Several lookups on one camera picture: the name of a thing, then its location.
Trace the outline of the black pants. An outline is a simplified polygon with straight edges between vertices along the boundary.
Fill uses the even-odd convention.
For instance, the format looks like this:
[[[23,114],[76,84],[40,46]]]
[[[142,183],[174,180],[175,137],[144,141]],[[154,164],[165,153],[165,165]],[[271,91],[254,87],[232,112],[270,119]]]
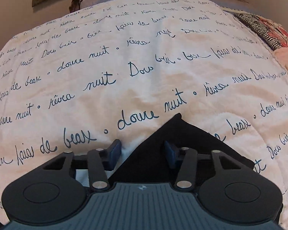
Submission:
[[[219,150],[250,169],[254,162],[206,131],[183,121],[176,114],[161,128],[142,142],[109,177],[109,184],[171,183],[178,176],[185,156],[183,148],[194,149],[198,154],[210,155]]]

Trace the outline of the white script-print bedspread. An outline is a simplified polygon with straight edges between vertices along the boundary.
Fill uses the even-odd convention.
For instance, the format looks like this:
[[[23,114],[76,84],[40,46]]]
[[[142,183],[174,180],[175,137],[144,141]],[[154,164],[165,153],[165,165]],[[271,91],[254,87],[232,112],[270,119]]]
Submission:
[[[254,161],[283,193],[288,71],[209,0],[112,0],[14,36],[0,52],[1,196],[66,150],[123,158],[176,113]]]

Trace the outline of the red patterned blanket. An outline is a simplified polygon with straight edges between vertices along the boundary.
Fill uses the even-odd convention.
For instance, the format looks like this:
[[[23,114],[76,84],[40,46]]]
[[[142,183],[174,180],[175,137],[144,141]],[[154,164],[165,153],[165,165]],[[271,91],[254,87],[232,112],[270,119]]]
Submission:
[[[270,19],[245,12],[235,12],[233,15],[271,48],[276,60],[288,71],[288,32],[283,26]]]

